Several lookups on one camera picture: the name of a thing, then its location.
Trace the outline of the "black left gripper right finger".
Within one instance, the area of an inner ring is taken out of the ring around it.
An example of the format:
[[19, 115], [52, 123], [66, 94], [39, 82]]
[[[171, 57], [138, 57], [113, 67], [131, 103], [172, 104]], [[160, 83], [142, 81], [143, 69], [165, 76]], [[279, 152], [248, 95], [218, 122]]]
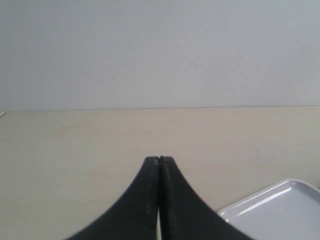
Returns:
[[158, 206], [163, 240], [249, 240], [192, 189], [175, 160], [159, 159]]

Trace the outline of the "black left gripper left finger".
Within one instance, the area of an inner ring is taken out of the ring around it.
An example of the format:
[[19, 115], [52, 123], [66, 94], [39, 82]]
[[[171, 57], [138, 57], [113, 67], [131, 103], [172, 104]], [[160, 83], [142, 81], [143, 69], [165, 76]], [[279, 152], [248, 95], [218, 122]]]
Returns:
[[132, 183], [100, 217], [70, 240], [155, 240], [159, 158], [146, 157]]

